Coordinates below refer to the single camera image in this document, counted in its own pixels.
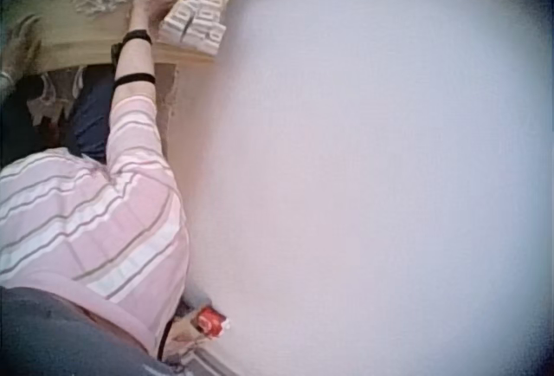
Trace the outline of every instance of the red object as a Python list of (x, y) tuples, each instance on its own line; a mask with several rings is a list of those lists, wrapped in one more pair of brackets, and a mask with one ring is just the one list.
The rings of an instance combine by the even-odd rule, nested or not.
[(193, 321), (194, 326), (207, 337), (219, 337), (224, 330), (229, 329), (229, 319), (218, 313), (211, 306), (200, 310)]

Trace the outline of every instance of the sleeve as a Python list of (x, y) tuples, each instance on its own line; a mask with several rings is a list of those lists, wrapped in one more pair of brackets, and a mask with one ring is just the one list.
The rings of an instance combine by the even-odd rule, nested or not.
[(145, 96), (117, 103), (110, 113), (106, 162), (111, 177), (137, 173), (177, 192), (173, 171), (162, 154), (156, 105)]

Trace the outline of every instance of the pink striped shirt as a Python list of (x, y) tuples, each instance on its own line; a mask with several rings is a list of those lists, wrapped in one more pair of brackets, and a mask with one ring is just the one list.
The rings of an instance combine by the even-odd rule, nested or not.
[(0, 172), (0, 285), (37, 288), (110, 321), (154, 354), (184, 290), (189, 238), (143, 96), (110, 115), (107, 164), (65, 148)]

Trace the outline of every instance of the wooden table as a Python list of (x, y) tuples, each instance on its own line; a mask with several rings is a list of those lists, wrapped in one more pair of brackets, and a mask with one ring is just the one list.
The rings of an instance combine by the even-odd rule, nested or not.
[[(42, 16), (42, 52), (36, 71), (49, 71), (83, 64), (111, 61), (110, 48), (126, 32), (130, 6), (89, 17), (77, 13), (72, 0), (13, 0), (5, 4), (3, 19), (11, 25), (28, 13)], [(180, 64), (186, 61), (211, 61), (212, 57), (191, 49), (178, 49), (157, 43), (156, 62)]]

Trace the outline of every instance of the white wall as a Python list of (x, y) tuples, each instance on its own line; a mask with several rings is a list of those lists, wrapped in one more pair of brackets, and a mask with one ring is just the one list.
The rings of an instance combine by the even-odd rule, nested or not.
[(170, 149), (187, 295), (233, 324), (217, 352), (256, 376), (521, 375), (544, 352), (537, 1), (232, 1)]

